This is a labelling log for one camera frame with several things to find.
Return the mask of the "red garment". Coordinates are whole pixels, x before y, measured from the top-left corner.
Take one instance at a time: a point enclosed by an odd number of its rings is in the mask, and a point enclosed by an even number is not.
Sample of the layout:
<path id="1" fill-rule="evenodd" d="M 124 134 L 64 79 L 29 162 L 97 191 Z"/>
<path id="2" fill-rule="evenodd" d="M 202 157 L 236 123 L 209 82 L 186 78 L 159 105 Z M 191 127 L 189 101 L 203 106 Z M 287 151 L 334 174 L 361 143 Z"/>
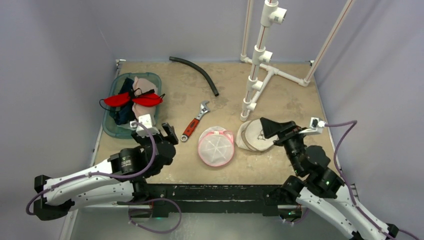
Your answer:
<path id="1" fill-rule="evenodd" d="M 136 95 L 136 90 L 132 89 L 126 93 L 117 94 L 104 99 L 100 99 L 99 105 L 102 109 L 106 111 L 111 110 L 103 106 L 102 103 L 104 103 L 107 107 L 119 108 L 126 105 L 128 102 L 133 102 L 137 105 L 151 108 L 161 104 L 164 101 L 163 98 L 166 95 L 165 93 L 157 95 L 154 89 Z"/>

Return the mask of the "teal plastic bin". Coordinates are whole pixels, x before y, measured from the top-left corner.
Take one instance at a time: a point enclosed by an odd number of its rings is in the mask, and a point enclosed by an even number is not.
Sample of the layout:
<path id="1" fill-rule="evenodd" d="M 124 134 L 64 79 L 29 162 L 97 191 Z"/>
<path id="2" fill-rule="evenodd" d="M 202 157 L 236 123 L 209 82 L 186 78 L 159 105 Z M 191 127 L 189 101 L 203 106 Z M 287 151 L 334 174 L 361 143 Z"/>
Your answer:
<path id="1" fill-rule="evenodd" d="M 113 138 L 130 139 L 130 122 L 150 114 L 157 120 L 159 104 L 163 102 L 162 80 L 152 72 L 124 73 L 112 82 L 109 96 L 100 99 L 99 105 L 105 110 L 103 131 Z"/>

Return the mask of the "light pink bra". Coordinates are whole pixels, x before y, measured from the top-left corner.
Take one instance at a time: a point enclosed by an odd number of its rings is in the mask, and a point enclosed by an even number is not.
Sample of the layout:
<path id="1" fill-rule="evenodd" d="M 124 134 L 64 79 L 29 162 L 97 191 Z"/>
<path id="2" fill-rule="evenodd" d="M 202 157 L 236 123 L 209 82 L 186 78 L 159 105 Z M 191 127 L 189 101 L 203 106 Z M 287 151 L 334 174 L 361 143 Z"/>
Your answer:
<path id="1" fill-rule="evenodd" d="M 137 120 L 140 116 L 146 114 L 151 114 L 154 117 L 159 103 L 158 100 L 153 100 L 153 98 L 159 97 L 157 86 L 145 78 L 136 76 L 132 88 L 135 96 L 132 101 L 135 119 Z"/>

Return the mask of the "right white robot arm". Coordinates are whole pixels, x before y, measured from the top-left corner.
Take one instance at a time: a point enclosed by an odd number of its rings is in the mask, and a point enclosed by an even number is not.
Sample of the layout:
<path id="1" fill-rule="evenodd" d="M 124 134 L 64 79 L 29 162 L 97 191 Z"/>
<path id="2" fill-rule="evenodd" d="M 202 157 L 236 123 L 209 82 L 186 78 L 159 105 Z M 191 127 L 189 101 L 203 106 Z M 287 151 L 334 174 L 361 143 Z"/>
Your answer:
<path id="1" fill-rule="evenodd" d="M 266 194 L 271 203 L 300 204 L 341 231 L 350 240 L 393 240 L 399 228 L 368 211 L 353 195 L 350 184 L 329 168 L 330 159 L 321 146 L 306 146 L 305 136 L 323 132 L 327 123 L 318 117 L 309 127 L 294 121 L 276 122 L 261 117 L 262 133 L 273 144 L 284 147 L 294 170 L 280 187 Z"/>

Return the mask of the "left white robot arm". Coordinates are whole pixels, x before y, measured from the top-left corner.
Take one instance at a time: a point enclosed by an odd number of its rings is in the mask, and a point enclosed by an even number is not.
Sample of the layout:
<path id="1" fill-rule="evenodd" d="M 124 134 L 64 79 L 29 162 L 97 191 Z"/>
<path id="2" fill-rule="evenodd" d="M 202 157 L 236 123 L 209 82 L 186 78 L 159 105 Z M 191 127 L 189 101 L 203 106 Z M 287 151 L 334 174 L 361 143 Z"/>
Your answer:
<path id="1" fill-rule="evenodd" d="M 179 143 L 173 126 L 167 122 L 161 126 L 166 135 L 149 130 L 139 136 L 134 131 L 136 147 L 123 148 L 92 167 L 63 177 L 35 177 L 36 195 L 26 205 L 26 214 L 50 221 L 92 205 L 146 203 L 150 196 L 146 180 L 173 162 Z"/>

